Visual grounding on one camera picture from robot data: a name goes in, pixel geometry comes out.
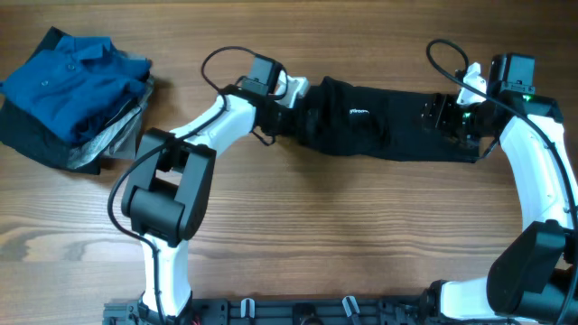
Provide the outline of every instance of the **blue fabric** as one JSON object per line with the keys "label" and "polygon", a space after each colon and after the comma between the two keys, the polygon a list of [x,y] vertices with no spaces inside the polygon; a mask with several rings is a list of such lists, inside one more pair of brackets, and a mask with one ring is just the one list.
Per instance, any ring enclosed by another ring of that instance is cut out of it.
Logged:
{"label": "blue fabric", "polygon": [[71,144],[94,138],[128,98],[142,96],[151,63],[125,58],[108,37],[65,36],[0,84],[0,92]]}

